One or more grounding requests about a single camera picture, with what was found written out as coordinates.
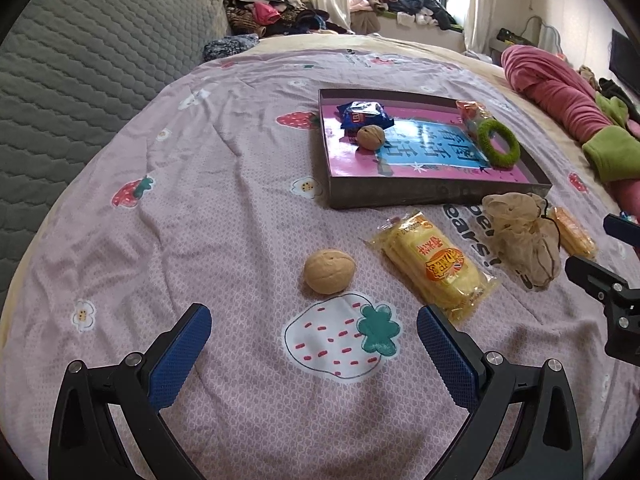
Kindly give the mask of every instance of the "scrunchie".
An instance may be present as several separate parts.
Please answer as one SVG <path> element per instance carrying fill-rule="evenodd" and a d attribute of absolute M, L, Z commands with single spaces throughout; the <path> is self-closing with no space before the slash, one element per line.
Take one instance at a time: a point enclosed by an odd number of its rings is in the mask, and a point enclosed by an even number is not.
<path fill-rule="evenodd" d="M 509 147 L 507 153 L 501 153 L 493 147 L 489 138 L 490 132 L 497 133 L 505 140 Z M 518 139 L 510 129 L 495 119 L 485 119 L 478 126 L 478 146 L 489 163 L 497 168 L 510 170 L 520 160 L 520 143 Z"/>

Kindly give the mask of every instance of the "blue snack packet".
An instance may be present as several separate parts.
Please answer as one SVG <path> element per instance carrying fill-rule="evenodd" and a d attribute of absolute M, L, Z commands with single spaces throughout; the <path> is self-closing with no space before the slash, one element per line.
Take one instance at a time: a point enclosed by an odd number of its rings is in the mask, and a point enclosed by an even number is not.
<path fill-rule="evenodd" d="M 383 130 L 394 125 L 394 120 L 389 117 L 385 109 L 377 102 L 354 101 L 337 107 L 341 128 L 343 130 L 358 130 L 363 126 L 380 126 Z"/>

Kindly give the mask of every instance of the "pile of clothes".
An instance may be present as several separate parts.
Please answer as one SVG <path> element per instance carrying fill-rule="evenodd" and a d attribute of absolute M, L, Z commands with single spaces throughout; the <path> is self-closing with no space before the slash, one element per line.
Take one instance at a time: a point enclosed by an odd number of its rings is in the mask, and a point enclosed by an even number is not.
<path fill-rule="evenodd" d="M 462 32 L 462 27 L 438 0 L 350 0 L 350 11 L 351 28 L 360 34 L 369 33 L 357 30 L 364 16 L 372 20 L 371 13 L 384 15 L 387 12 L 396 13 L 394 16 L 401 25 L 409 25 L 415 21 L 418 25 L 433 25 L 442 30 Z"/>
<path fill-rule="evenodd" d="M 234 34 L 276 35 L 346 34 L 331 23 L 325 10 L 308 9 L 300 0 L 224 0 L 226 18 Z"/>

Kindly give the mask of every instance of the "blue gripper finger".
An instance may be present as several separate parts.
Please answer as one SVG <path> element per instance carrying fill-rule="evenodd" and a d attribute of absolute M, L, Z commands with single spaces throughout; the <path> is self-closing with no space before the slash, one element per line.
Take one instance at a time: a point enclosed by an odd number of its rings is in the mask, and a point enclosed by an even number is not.
<path fill-rule="evenodd" d="M 418 336 L 453 401 L 471 412 L 478 405 L 478 376 L 434 314 L 433 309 L 436 308 L 424 306 L 418 311 Z"/>
<path fill-rule="evenodd" d="M 149 374 L 149 404 L 159 411 L 178 396 L 211 334 L 211 313 L 200 304 Z"/>

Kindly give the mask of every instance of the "cable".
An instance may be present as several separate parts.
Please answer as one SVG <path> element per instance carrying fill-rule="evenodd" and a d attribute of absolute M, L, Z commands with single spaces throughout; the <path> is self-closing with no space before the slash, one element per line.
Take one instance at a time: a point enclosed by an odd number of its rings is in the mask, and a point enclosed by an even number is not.
<path fill-rule="evenodd" d="M 558 251 L 560 250 L 560 238 L 561 238 L 561 234 L 560 234 L 560 228 L 558 227 L 558 223 L 553 219 L 553 218 L 549 218 L 549 216 L 546 214 L 549 211 L 549 200 L 547 200 L 546 198 L 543 198 L 542 200 L 545 201 L 545 212 L 542 213 L 541 211 L 541 215 L 540 218 L 543 218 L 545 220 L 549 220 L 550 222 L 553 222 L 554 225 L 556 226 L 556 230 L 558 231 Z"/>
<path fill-rule="evenodd" d="M 556 48 L 558 49 L 558 52 L 560 54 L 564 54 L 564 52 L 562 51 L 562 44 L 561 44 L 561 37 L 560 37 L 560 32 L 558 32 L 558 30 L 551 26 L 551 25 L 547 25 L 545 23 L 545 20 L 542 19 L 541 16 L 534 14 L 533 16 L 530 16 L 529 19 L 527 20 L 527 23 L 524 26 L 524 30 L 519 34 L 520 36 L 524 37 L 523 34 L 527 31 L 527 29 L 529 28 L 529 23 L 531 22 L 531 20 L 533 20 L 533 18 L 537 18 L 540 20 L 540 26 L 544 27 L 544 28 L 550 28 L 552 31 L 555 32 L 555 39 L 556 39 Z"/>

